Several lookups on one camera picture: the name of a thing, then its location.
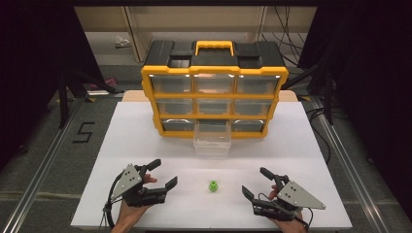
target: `white table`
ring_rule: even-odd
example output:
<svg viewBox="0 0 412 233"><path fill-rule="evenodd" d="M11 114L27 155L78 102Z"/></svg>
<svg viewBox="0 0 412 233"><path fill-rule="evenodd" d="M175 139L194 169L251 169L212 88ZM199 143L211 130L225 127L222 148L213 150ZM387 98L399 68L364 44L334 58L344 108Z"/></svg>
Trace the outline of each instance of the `white table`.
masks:
<svg viewBox="0 0 412 233"><path fill-rule="evenodd" d="M118 103L72 226L98 227L110 186L121 170L128 163L143 165L160 158L162 165L151 171L158 182L148 187L164 186L175 176L179 182L166 203L144 214L136 225L141 229L274 229L267 218L253 214L241 191L244 185L256 197L270 192L274 183L259 172L260 167L288 175L326 204L326 210L313 211L311 229L352 227L300 103L280 102L267 137L232 140L225 158L196 155L191 139L160 137L152 116L149 103ZM215 193L208 188L211 180L219 185ZM112 210L115 222L119 207L115 204ZM303 217L309 220L308 210Z"/></svg>

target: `clear plastic drawer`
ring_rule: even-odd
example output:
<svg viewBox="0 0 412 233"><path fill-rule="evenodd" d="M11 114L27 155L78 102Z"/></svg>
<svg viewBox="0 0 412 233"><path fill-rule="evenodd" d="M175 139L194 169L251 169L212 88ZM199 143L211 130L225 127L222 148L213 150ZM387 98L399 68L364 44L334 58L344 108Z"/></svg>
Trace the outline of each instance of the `clear plastic drawer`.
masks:
<svg viewBox="0 0 412 233"><path fill-rule="evenodd" d="M231 129L233 132L261 132L264 124L264 119L234 119Z"/></svg>
<svg viewBox="0 0 412 233"><path fill-rule="evenodd" d="M161 120L164 131L193 131L194 119L171 119L163 118Z"/></svg>
<svg viewBox="0 0 412 233"><path fill-rule="evenodd" d="M231 146L230 124L225 119L199 119L194 127L197 154L227 155Z"/></svg>
<svg viewBox="0 0 412 233"><path fill-rule="evenodd" d="M234 76L229 74L194 75L194 89L198 93L232 93Z"/></svg>
<svg viewBox="0 0 412 233"><path fill-rule="evenodd" d="M190 75L149 75L154 93L191 92Z"/></svg>
<svg viewBox="0 0 412 233"><path fill-rule="evenodd" d="M272 102L273 100L235 100L234 113L242 116L267 116Z"/></svg>
<svg viewBox="0 0 412 233"><path fill-rule="evenodd" d="M237 79L237 93L273 94L281 76L244 76Z"/></svg>
<svg viewBox="0 0 412 233"><path fill-rule="evenodd" d="M196 99L197 112L204 115L228 115L231 99Z"/></svg>
<svg viewBox="0 0 412 233"><path fill-rule="evenodd" d="M191 99L156 99L158 112L162 115L190 115L193 113Z"/></svg>

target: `organizer handle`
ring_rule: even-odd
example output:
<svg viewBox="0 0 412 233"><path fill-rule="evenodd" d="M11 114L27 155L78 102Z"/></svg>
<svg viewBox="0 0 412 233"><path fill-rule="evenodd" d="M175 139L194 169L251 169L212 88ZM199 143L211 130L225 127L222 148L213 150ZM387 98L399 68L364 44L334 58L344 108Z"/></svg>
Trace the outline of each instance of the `organizer handle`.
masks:
<svg viewBox="0 0 412 233"><path fill-rule="evenodd" d="M230 54L234 55L231 41L197 41L195 55L199 54L199 49L230 49Z"/></svg>

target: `hand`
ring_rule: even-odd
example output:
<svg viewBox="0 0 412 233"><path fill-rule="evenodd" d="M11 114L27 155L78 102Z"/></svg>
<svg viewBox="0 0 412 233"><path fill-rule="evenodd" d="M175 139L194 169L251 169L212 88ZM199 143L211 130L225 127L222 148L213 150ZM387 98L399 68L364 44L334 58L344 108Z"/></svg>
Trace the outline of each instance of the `hand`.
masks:
<svg viewBox="0 0 412 233"><path fill-rule="evenodd" d="M146 174L143 178L144 183L156 183L157 179ZM121 201L118 222L112 230L112 233L128 232L139 221L140 217L150 206L129 207L124 201Z"/></svg>
<svg viewBox="0 0 412 233"><path fill-rule="evenodd" d="M279 189L276 185L272 185L273 190L269 194L269 199L273 200L278 195ZM297 217L303 219L302 213L297 214ZM269 218L269 220L273 221L279 228L282 230L283 233L306 233L306 229L302 223L298 222L297 220L292 221L279 221L273 218Z"/></svg>

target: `green object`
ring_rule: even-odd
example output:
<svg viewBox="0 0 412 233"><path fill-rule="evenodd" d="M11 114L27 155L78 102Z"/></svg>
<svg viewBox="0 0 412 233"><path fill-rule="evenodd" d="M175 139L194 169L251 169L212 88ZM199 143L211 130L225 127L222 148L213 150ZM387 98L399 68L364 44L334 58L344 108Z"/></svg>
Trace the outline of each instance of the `green object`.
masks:
<svg viewBox="0 0 412 233"><path fill-rule="evenodd" d="M215 182L215 181L211 181L210 184L209 184L209 189L212 192L216 192L216 190L218 190L218 183Z"/></svg>

